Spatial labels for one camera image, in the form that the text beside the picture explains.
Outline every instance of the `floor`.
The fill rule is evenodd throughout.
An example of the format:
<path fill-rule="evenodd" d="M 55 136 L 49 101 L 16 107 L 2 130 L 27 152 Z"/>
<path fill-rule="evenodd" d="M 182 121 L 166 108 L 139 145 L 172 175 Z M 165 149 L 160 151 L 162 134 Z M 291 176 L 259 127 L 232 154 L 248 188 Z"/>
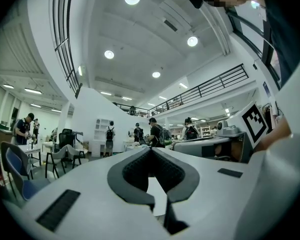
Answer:
<path fill-rule="evenodd" d="M 50 149 L 43 149 L 43 152 L 41 152 L 41 155 L 45 155 L 47 152 L 50 152 Z M 91 157 L 90 154 L 87 155 L 87 158 L 89 159 L 89 161 L 95 161 L 100 159 L 99 157 Z M 46 165 L 45 163 L 42 164 L 40 167 L 34 167 L 32 169 L 32 174 L 33 174 L 33 179 L 44 179 L 45 178 L 45 168 Z M 53 173 L 53 167 L 51 164 L 48 164 L 48 168 L 47 168 L 47 178 L 49 179 L 50 182 L 53 182 L 57 179 L 57 176 L 55 173 Z M 69 172 L 72 170 L 72 164 L 70 162 L 67 163 L 66 168 L 65 168 L 65 172 Z M 57 165 L 57 172 L 59 177 L 62 177 L 64 175 L 64 171 L 62 169 L 62 166 L 60 164 Z M 20 208 L 22 208 L 22 206 L 26 203 L 26 201 L 21 197 L 21 195 L 19 194 L 16 185 L 13 182 L 13 178 L 10 175 L 10 178 L 12 180 L 12 186 L 9 182 L 9 178 L 8 178 L 8 174 L 3 171 L 3 177 L 4 177 L 4 182 L 5 182 L 5 187 L 0 187 L 0 193 L 2 195 L 3 199 L 9 200 L 10 202 L 16 204 L 17 206 L 19 206 Z"/>

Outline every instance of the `white column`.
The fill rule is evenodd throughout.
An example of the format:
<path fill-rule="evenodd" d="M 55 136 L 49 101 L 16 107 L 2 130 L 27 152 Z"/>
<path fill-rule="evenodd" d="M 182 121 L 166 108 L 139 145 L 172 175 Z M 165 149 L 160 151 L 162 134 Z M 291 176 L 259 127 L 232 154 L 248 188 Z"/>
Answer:
<path fill-rule="evenodd" d="M 14 112 L 16 101 L 17 101 L 17 98 L 14 97 L 13 103 L 12 103 L 12 106 L 11 106 L 11 109 L 10 109 L 9 121 L 8 121 L 8 125 L 7 125 L 8 127 L 10 127 L 10 124 L 11 124 L 11 117 L 12 117 L 12 113 Z"/>
<path fill-rule="evenodd" d="M 68 101 L 66 104 L 64 104 L 62 106 L 61 114 L 60 114 L 60 117 L 59 117 L 59 124 L 58 124 L 58 133 L 57 133 L 57 136 L 59 136 L 59 134 L 62 133 L 63 129 L 66 126 L 66 120 L 67 120 L 67 117 L 68 117 L 68 112 L 69 112 L 70 104 L 71 104 L 71 102 Z"/>
<path fill-rule="evenodd" d="M 170 131 L 170 125 L 168 117 L 164 118 L 165 129 Z"/>
<path fill-rule="evenodd" d="M 0 124 L 1 124 L 1 120 L 2 120 L 2 115 L 4 113 L 4 109 L 5 109 L 5 106 L 6 106 L 6 102 L 7 102 L 7 99 L 8 99 L 8 95 L 9 95 L 9 92 L 6 90 L 5 94 L 4 94 L 4 97 L 3 97 L 3 100 L 2 100 L 2 103 L 1 103 L 1 107 L 0 107 Z"/>

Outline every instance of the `person's arm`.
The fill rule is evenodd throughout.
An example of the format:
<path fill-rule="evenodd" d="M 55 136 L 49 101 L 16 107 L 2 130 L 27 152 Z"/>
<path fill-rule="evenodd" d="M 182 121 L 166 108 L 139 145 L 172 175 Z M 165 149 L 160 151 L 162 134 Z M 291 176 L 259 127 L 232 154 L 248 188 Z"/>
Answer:
<path fill-rule="evenodd" d="M 291 134 L 287 119 L 284 117 L 280 120 L 277 127 L 265 136 L 254 148 L 254 152 L 267 150 L 277 140 L 288 137 Z"/>

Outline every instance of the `person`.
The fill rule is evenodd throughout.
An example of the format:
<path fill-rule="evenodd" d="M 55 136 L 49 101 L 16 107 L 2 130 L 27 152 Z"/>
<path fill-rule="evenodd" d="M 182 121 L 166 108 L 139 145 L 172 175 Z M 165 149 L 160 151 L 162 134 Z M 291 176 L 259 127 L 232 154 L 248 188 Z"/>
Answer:
<path fill-rule="evenodd" d="M 34 124 L 33 124 L 33 135 L 35 135 L 35 143 L 34 144 L 38 144 L 39 127 L 40 127 L 40 123 L 37 118 L 36 120 L 34 120 Z"/>
<path fill-rule="evenodd" d="M 196 8 L 203 1 L 214 7 L 238 6 L 250 0 L 190 0 Z M 284 86 L 300 62 L 300 0 L 251 0 L 265 7 L 267 21 L 271 27 L 271 40 L 277 53 L 281 86 Z M 255 152 L 268 149 L 274 142 L 291 134 L 287 119 L 280 120 L 277 127 L 266 135 L 255 147 Z"/>
<path fill-rule="evenodd" d="M 29 113 L 27 117 L 20 119 L 15 126 L 15 141 L 17 145 L 26 145 L 27 140 L 31 138 L 30 123 L 34 120 L 35 115 Z"/>
<path fill-rule="evenodd" d="M 211 136 L 215 136 L 218 133 L 217 127 L 213 127 L 213 129 L 211 130 Z"/>
<path fill-rule="evenodd" d="M 103 152 L 103 157 L 111 157 L 113 153 L 113 148 L 114 148 L 114 138 L 115 138 L 115 123 L 113 121 L 110 122 L 110 125 L 106 128 L 105 130 L 105 146 L 104 146 L 104 152 Z"/>
<path fill-rule="evenodd" d="M 199 130 L 198 128 L 192 124 L 192 120 L 190 117 L 186 118 L 184 120 L 184 125 L 185 127 L 183 127 L 182 129 L 182 136 L 181 139 L 182 140 L 195 140 L 198 139 L 200 134 L 199 134 Z"/>
<path fill-rule="evenodd" d="M 163 131 L 163 127 L 157 124 L 157 120 L 153 117 L 149 119 L 149 125 L 151 125 L 151 130 L 150 130 L 150 136 L 147 137 L 147 140 L 152 142 L 151 147 L 165 148 L 165 145 L 161 144 L 159 141 L 160 132 Z"/>
<path fill-rule="evenodd" d="M 140 124 L 138 122 L 135 124 L 133 137 L 134 137 L 134 142 L 139 142 L 140 144 L 146 144 L 144 139 L 144 130 L 140 128 Z"/>

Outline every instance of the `ceiling beam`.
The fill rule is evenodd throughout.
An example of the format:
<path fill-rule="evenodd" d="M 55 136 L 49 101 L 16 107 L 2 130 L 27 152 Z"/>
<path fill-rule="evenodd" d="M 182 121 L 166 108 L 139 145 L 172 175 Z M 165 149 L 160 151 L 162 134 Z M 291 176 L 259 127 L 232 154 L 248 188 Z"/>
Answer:
<path fill-rule="evenodd" d="M 14 70 L 0 70 L 0 76 L 48 80 L 48 77 L 45 74 L 17 72 Z"/>

